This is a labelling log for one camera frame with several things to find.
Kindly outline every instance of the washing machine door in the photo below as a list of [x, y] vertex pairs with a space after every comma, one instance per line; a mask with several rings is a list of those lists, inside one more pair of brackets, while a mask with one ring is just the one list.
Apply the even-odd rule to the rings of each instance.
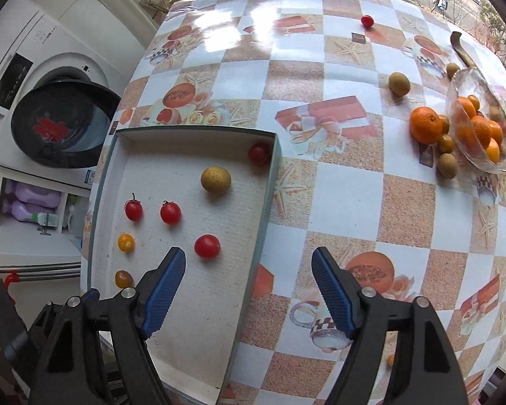
[[119, 102], [117, 94], [93, 82], [46, 83], [17, 104], [11, 133], [21, 151], [43, 166], [92, 167]]

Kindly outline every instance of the white cardboard tray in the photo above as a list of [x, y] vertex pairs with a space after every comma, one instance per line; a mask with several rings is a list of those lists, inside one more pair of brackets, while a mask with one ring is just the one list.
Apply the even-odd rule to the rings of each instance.
[[[274, 147], [269, 167], [256, 167], [247, 158], [259, 141]], [[136, 284], [168, 249], [185, 251], [184, 279], [148, 349], [161, 380], [196, 402], [214, 405], [227, 380], [264, 242], [279, 157], [276, 134], [219, 126], [122, 129], [109, 149], [90, 235], [88, 288], [113, 297], [120, 290], [116, 271], [127, 270]], [[224, 167], [231, 175], [231, 188], [222, 196], [213, 197], [201, 186], [209, 166]], [[132, 193], [144, 211], [137, 223], [123, 211]], [[164, 200], [180, 206], [178, 225], [161, 221]], [[117, 247], [121, 233], [135, 238], [131, 253]], [[221, 252], [203, 262], [194, 243], [207, 233], [220, 240]]]

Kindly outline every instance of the drying rack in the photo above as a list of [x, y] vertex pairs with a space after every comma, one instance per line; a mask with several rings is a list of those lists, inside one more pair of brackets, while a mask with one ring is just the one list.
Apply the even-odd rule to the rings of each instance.
[[4, 286], [6, 290], [11, 283], [35, 282], [43, 280], [59, 280], [61, 278], [75, 278], [81, 275], [81, 262], [64, 264], [0, 266], [0, 274], [6, 274]]

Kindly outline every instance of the washing machine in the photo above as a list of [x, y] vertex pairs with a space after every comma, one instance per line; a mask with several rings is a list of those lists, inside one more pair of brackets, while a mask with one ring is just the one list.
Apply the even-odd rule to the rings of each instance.
[[127, 83], [39, 6], [9, 0], [0, 11], [0, 165], [91, 188]]

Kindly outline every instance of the purple detergent bottle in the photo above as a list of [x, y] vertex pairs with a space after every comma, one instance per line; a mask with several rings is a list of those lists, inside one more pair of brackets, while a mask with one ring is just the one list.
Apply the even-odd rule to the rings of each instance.
[[33, 186], [23, 182], [6, 180], [5, 193], [15, 193], [19, 201], [23, 203], [36, 204], [47, 208], [57, 208], [60, 203], [60, 192]]
[[8, 200], [2, 201], [2, 213], [11, 213], [15, 219], [21, 222], [38, 222], [37, 218], [34, 220], [33, 215], [39, 213], [54, 213], [54, 209], [38, 206], [36, 204], [27, 204], [20, 201], [13, 201], [10, 203]]

